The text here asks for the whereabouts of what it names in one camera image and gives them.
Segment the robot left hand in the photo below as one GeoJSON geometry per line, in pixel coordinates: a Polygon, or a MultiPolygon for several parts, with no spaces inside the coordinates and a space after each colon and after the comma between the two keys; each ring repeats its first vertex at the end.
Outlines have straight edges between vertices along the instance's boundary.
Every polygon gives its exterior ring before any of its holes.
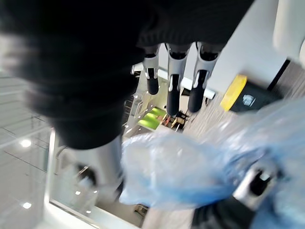
{"type": "Polygon", "coordinates": [[[233,194],[195,210],[193,229],[248,229],[281,175],[271,161],[258,160],[247,170],[233,194]]]}

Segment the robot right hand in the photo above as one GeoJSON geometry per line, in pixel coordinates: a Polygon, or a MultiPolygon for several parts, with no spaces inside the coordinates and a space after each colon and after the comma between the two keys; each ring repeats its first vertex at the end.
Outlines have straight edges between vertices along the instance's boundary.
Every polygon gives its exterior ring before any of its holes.
{"type": "Polygon", "coordinates": [[[26,105],[78,150],[99,196],[122,192],[124,102],[152,47],[226,45],[250,0],[3,0],[0,61],[26,105]]]}

